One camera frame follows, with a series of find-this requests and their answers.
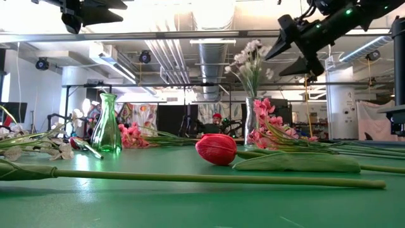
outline curtain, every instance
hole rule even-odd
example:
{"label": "curtain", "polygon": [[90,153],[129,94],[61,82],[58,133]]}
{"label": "curtain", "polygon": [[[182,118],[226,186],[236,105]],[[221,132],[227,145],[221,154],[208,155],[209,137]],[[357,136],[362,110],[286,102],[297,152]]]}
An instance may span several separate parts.
{"label": "curtain", "polygon": [[140,126],[139,130],[142,133],[155,134],[155,131],[142,127],[157,130],[156,107],[156,104],[116,103],[115,111],[121,124],[132,124],[135,122]]}
{"label": "curtain", "polygon": [[[229,103],[218,102],[215,104],[199,104],[198,105],[198,119],[203,124],[211,124],[213,121],[213,115],[215,113],[221,114],[222,118],[229,117]],[[232,104],[231,106],[232,120],[242,120],[242,105]],[[242,129],[237,131],[237,135],[242,135]]]}
{"label": "curtain", "polygon": [[[140,127],[147,127],[152,130],[157,130],[156,128],[156,104],[135,104],[132,116],[132,121],[136,122]],[[155,134],[155,131],[148,130],[145,128],[139,129],[145,134]]]}
{"label": "curtain", "polygon": [[390,108],[394,105],[394,101],[383,105],[358,101],[356,106],[359,140],[366,140],[366,135],[368,134],[373,141],[402,141],[400,137],[391,134],[391,123],[385,116],[385,113],[377,113],[379,109]]}

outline red tulip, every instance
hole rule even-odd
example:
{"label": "red tulip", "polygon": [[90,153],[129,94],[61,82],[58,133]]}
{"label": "red tulip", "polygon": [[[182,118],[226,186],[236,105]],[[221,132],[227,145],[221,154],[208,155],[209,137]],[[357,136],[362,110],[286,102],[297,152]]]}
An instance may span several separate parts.
{"label": "red tulip", "polygon": [[229,165],[236,156],[236,142],[223,134],[205,134],[197,142],[198,154],[215,165]]}

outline colorful fabric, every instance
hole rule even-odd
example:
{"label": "colorful fabric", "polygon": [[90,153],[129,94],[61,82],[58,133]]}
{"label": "colorful fabric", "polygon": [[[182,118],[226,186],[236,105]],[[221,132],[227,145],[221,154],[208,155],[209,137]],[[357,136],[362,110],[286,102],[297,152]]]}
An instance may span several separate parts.
{"label": "colorful fabric", "polygon": [[142,127],[147,127],[152,130],[157,130],[156,127],[156,104],[135,104],[132,116],[132,122],[136,122],[143,134],[155,134],[154,131],[147,130]]}

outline green glass vase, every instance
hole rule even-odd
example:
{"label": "green glass vase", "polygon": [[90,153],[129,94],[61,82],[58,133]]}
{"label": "green glass vase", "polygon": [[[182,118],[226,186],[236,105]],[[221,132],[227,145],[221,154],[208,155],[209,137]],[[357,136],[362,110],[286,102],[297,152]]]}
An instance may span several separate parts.
{"label": "green glass vase", "polygon": [[99,152],[120,153],[121,134],[114,110],[116,95],[103,93],[100,97],[102,110],[91,136],[91,146]]}

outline tulip leaf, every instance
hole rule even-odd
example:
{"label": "tulip leaf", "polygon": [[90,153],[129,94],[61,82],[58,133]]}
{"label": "tulip leaf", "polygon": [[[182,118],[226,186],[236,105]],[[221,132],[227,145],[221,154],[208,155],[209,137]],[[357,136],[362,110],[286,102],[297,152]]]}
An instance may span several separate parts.
{"label": "tulip leaf", "polygon": [[236,170],[360,172],[354,158],[323,153],[276,153],[238,162]]}

